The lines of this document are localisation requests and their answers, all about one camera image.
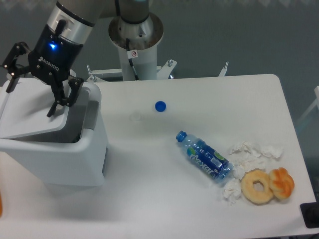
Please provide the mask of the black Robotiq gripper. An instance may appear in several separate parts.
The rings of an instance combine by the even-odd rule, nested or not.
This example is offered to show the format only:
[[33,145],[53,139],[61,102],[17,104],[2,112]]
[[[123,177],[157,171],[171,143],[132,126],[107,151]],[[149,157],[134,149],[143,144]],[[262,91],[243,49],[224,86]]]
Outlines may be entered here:
[[[54,30],[46,25],[32,51],[25,42],[15,43],[1,65],[11,77],[6,89],[7,93],[14,90],[21,75],[29,72],[51,86],[54,103],[47,113],[49,118],[54,115],[58,105],[73,106],[84,83],[82,78],[70,77],[68,85],[71,92],[69,96],[65,96],[62,82],[69,77],[73,62],[83,48],[83,45],[72,43],[62,37],[66,26],[67,21],[63,19],[58,21]],[[19,56],[25,54],[28,54],[29,66],[17,67],[16,62]]]

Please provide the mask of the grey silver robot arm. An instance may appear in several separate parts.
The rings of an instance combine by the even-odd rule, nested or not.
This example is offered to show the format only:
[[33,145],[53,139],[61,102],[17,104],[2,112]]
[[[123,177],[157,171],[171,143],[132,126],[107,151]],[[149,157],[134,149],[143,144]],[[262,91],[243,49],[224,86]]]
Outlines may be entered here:
[[54,103],[73,106],[84,80],[71,75],[71,67],[97,20],[116,20],[115,42],[129,50],[144,50],[155,44],[154,15],[147,0],[58,0],[34,47],[16,43],[2,63],[9,74],[6,89],[11,93],[21,75],[30,73],[49,85]]

